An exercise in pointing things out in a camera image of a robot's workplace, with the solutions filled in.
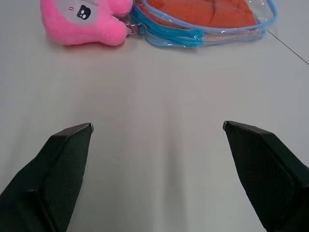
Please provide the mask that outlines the orange item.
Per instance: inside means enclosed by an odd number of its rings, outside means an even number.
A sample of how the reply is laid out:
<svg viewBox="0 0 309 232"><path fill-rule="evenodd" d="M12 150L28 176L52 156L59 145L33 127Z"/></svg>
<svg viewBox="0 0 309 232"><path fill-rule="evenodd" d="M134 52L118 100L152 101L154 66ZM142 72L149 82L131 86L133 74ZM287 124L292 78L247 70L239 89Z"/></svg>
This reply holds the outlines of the orange item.
<svg viewBox="0 0 309 232"><path fill-rule="evenodd" d="M256 24L245 0L146 0L155 9L193 25L241 28Z"/></svg>

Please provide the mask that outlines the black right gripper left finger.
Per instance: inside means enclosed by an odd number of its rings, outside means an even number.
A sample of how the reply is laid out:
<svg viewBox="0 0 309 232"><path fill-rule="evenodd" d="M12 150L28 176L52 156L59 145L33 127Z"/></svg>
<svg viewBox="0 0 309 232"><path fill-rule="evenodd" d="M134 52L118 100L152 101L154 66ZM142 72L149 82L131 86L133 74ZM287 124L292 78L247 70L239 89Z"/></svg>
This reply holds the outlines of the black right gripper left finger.
<svg viewBox="0 0 309 232"><path fill-rule="evenodd" d="M0 232L66 232L86 167L93 125L52 135L0 194Z"/></svg>

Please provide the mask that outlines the pink plush toy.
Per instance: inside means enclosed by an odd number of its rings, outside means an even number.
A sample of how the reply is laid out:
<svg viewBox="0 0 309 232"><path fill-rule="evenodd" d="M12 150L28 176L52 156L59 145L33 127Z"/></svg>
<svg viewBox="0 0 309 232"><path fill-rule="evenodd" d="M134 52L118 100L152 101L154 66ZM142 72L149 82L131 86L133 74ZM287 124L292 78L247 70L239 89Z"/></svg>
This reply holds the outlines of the pink plush toy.
<svg viewBox="0 0 309 232"><path fill-rule="evenodd" d="M133 0L40 0L42 23L50 39L62 45L122 44Z"/></svg>

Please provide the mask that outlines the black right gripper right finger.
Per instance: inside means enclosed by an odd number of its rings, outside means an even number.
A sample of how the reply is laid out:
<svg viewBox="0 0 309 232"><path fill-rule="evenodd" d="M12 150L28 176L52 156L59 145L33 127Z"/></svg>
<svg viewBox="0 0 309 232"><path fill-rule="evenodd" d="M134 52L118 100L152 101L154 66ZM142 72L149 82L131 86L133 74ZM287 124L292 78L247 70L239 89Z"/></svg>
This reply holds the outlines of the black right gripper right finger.
<svg viewBox="0 0 309 232"><path fill-rule="evenodd" d="M266 232L309 232L309 167L273 133L225 121L235 167Z"/></svg>

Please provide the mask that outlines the clear blue-trimmed pouch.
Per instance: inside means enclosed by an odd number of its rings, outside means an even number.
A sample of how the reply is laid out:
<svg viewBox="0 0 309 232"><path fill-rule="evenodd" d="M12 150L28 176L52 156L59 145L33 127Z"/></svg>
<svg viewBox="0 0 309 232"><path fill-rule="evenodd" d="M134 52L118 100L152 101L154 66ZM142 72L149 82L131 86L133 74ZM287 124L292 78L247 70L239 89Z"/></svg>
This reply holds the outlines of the clear blue-trimmed pouch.
<svg viewBox="0 0 309 232"><path fill-rule="evenodd" d="M245 1L256 24L241 28L212 28L186 23L155 9L146 0L133 0L129 16L133 24L146 25L143 37L155 46L194 48L263 38L278 16L274 1Z"/></svg>

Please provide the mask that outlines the silver metal clasp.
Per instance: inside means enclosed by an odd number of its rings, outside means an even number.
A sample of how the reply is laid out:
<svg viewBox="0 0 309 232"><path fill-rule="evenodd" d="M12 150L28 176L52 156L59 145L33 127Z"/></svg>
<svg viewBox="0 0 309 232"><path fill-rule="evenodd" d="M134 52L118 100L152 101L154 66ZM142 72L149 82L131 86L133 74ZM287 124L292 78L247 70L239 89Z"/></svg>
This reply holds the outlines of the silver metal clasp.
<svg viewBox="0 0 309 232"><path fill-rule="evenodd" d="M145 32L147 31L147 27L144 23L126 24L126 27L127 27L127 37L133 35L144 36Z"/></svg>

